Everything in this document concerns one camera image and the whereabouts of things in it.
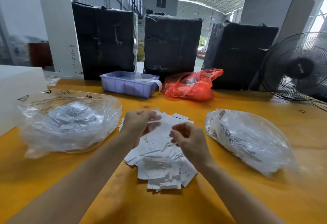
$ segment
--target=red plastic bag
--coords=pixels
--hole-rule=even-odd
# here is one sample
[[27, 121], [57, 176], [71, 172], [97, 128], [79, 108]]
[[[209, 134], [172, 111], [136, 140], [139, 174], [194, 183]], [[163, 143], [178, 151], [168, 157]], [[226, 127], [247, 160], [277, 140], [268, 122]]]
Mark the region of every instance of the red plastic bag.
[[161, 93], [176, 98], [207, 101], [214, 98], [212, 81], [223, 74], [222, 69], [206, 69], [195, 73], [178, 73], [165, 79]]

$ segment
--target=white pillar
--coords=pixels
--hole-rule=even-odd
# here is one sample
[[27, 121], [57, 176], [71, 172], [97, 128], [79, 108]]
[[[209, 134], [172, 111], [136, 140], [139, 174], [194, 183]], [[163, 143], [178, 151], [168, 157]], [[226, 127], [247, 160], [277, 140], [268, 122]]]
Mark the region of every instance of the white pillar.
[[84, 78], [72, 0], [40, 0], [56, 72]]

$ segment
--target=fan logo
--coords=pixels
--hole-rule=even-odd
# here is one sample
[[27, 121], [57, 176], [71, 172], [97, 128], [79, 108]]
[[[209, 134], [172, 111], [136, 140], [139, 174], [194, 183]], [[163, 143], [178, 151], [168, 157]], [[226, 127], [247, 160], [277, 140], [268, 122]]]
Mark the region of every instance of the fan logo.
[[304, 71], [303, 71], [302, 66], [301, 66], [300, 63], [298, 64], [298, 66], [299, 66], [299, 69], [300, 69], [301, 73], [304, 73]]

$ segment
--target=yellow table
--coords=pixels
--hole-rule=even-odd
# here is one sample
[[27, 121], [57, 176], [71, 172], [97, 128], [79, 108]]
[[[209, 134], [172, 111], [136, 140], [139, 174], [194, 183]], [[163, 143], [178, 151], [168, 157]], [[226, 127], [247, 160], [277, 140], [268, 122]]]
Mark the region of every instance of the yellow table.
[[[56, 88], [104, 93], [100, 82], [60, 80]], [[154, 109], [190, 117], [204, 130], [204, 119], [216, 108], [260, 115], [290, 140], [300, 173], [280, 171], [268, 179], [207, 137], [215, 161], [288, 223], [327, 223], [327, 113], [308, 104], [272, 101], [271, 94], [214, 91], [208, 102], [167, 98], [155, 92], [150, 99], [112, 94], [129, 110]], [[105, 141], [118, 133], [118, 129]], [[92, 152], [52, 153], [25, 159], [27, 147], [15, 128], [0, 138], [0, 223], [9, 219]], [[137, 168], [121, 163], [89, 207], [81, 223], [234, 223], [208, 182], [198, 174], [186, 188], [155, 193], [137, 179]]]

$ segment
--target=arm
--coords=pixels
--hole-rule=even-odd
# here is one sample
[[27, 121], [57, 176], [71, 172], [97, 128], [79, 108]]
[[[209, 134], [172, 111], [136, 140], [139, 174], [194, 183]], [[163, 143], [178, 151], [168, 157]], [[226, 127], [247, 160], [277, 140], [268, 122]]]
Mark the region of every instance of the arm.
[[[36, 197], [7, 223], [79, 223], [88, 207], [140, 137], [148, 133], [153, 111], [130, 111], [120, 133], [83, 164]], [[151, 123], [154, 128], [158, 123]]]
[[201, 128], [187, 122], [172, 129], [172, 142], [211, 184], [238, 224], [285, 223], [215, 164]]

